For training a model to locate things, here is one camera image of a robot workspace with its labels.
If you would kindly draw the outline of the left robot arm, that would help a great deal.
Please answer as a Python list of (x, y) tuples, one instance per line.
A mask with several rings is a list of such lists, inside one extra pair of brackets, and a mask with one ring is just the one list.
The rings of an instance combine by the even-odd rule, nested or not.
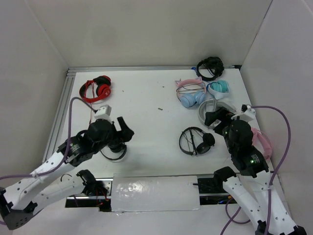
[(21, 176), (15, 184), (1, 188), (2, 223), (9, 230), (15, 230), (28, 223), (45, 207), (68, 196), (84, 194), (106, 197), (108, 187), (96, 180), (87, 169), (80, 170), (67, 180), (63, 180), (62, 176), (90, 160), (104, 147), (108, 147), (113, 153), (125, 155), (125, 143), (132, 139), (134, 131), (126, 125), (123, 117), (118, 117), (117, 121), (121, 127), (119, 131), (114, 123), (97, 119), (87, 130), (78, 132), (60, 145), (57, 151), (30, 175)]

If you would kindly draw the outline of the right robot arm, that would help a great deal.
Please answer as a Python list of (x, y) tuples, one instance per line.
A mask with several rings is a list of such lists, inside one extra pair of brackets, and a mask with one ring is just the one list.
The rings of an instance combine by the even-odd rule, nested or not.
[(242, 105), (240, 113), (221, 107), (205, 114), (204, 123), (220, 124), (214, 132), (223, 136), (233, 165), (240, 176), (226, 166), (214, 172), (213, 186), (228, 192), (245, 212), (257, 235), (304, 235), (273, 185), (276, 171), (271, 172), (263, 154), (252, 144), (253, 132), (249, 121), (255, 119), (258, 106)]

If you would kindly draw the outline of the black wired headphones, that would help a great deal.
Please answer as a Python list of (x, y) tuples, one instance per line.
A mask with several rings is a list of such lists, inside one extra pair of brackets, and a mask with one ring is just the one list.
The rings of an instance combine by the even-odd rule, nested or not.
[(190, 156), (207, 153), (215, 143), (215, 138), (211, 133), (205, 132), (198, 127), (186, 128), (179, 137), (180, 150)]

